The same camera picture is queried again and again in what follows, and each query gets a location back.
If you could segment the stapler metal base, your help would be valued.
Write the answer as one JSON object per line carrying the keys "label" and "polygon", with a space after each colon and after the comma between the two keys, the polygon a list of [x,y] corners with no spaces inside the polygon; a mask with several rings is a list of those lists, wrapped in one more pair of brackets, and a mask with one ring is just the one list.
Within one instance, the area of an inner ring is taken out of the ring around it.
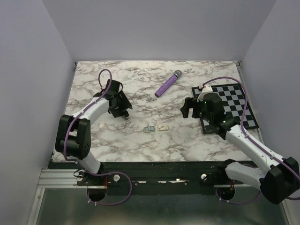
{"label": "stapler metal base", "polygon": [[124,119],[125,121],[130,121],[130,116],[129,116],[129,114],[128,114],[128,113],[124,114],[124,115],[123,115],[123,119]]}

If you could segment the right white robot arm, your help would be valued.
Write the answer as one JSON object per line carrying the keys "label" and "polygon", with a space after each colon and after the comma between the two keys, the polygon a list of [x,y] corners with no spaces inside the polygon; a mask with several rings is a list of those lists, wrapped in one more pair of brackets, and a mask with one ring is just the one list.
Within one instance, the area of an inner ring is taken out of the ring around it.
{"label": "right white robot arm", "polygon": [[242,123],[225,112],[218,94],[183,99],[180,109],[183,118],[188,117],[190,109],[193,118],[207,121],[217,135],[239,148],[257,166],[251,168],[227,160],[215,173],[218,182],[240,181],[258,189],[273,204],[290,199],[300,189],[299,163],[293,157],[284,158],[275,153],[246,132]]}

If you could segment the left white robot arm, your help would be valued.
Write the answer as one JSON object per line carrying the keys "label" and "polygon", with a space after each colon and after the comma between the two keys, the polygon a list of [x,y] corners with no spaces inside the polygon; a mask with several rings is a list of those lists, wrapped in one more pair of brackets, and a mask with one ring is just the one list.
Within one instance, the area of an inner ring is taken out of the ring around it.
{"label": "left white robot arm", "polygon": [[77,162],[89,171],[88,180],[93,185],[101,184],[104,179],[100,171],[102,165],[90,151],[91,125],[105,113],[129,120],[128,109],[132,109],[132,105],[123,92],[123,84],[108,80],[106,88],[95,94],[83,109],[73,115],[61,116],[55,150],[67,161]]}

